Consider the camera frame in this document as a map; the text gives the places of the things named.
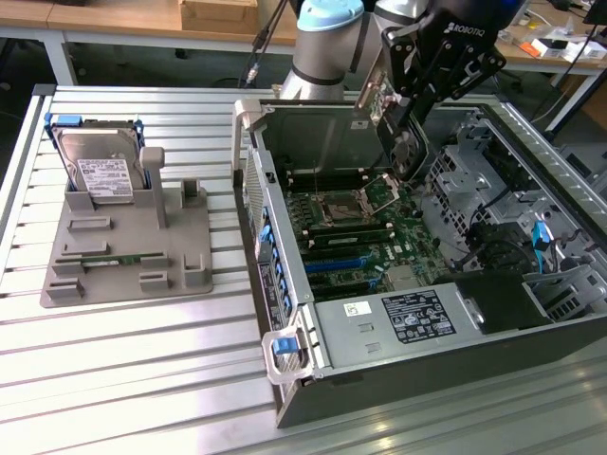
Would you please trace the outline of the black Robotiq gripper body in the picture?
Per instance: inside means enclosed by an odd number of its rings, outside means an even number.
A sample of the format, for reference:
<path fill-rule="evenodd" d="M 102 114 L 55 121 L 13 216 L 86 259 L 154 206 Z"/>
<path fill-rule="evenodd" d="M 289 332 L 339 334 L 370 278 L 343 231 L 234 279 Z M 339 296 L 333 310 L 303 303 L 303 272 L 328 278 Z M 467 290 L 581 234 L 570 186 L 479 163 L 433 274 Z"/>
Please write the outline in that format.
<path fill-rule="evenodd" d="M 524 1 L 443 0 L 429 1 L 420 19 L 418 41 L 438 47 L 445 39 L 473 46 L 493 46 L 498 32 L 506 28 Z"/>

